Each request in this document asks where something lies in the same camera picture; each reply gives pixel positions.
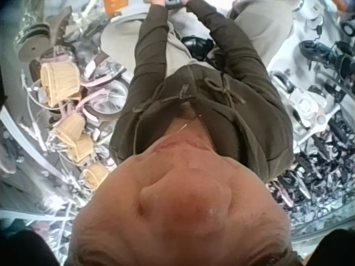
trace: bicycle wheel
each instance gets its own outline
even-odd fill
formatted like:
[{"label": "bicycle wheel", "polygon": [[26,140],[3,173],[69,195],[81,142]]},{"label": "bicycle wheel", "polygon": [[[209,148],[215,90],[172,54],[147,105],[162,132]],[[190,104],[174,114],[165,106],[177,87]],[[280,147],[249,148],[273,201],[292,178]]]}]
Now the bicycle wheel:
[{"label": "bicycle wheel", "polygon": [[334,51],[322,43],[312,40],[304,40],[298,44],[301,54],[310,61],[322,63],[325,66],[332,66],[335,61]]},{"label": "bicycle wheel", "polygon": [[123,79],[117,79],[106,85],[107,94],[89,101],[84,106],[87,116],[93,116],[94,120],[113,121],[120,117],[122,108],[128,95],[128,82]]}]

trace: man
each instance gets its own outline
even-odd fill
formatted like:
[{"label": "man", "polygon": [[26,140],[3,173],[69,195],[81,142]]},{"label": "man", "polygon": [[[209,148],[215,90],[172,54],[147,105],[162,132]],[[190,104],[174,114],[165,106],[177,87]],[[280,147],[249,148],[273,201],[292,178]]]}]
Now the man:
[{"label": "man", "polygon": [[231,75],[197,63],[166,78],[168,10],[153,0],[111,139],[119,166],[74,222],[68,265],[299,265],[265,186],[292,162],[292,124],[247,35],[186,6]]}]

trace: sleeve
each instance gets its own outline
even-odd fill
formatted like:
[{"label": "sleeve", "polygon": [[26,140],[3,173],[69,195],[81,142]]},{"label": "sleeve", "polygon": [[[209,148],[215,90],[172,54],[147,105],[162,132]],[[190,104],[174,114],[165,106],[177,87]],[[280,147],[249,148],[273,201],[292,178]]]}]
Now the sleeve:
[{"label": "sleeve", "polygon": [[281,103],[260,56],[243,30],[203,0],[191,0],[186,6],[210,30],[233,77],[261,94],[269,103]]},{"label": "sleeve", "polygon": [[123,112],[147,101],[164,81],[168,32],[168,10],[152,4],[140,27],[134,52],[136,67]]}]

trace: nose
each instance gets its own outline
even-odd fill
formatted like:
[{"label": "nose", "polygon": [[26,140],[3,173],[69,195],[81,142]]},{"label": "nose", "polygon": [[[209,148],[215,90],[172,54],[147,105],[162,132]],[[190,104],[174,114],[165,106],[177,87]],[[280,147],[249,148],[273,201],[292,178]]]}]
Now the nose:
[{"label": "nose", "polygon": [[140,200],[143,217],[156,231],[205,236],[224,227],[231,190],[204,170],[175,169],[143,188]]}]

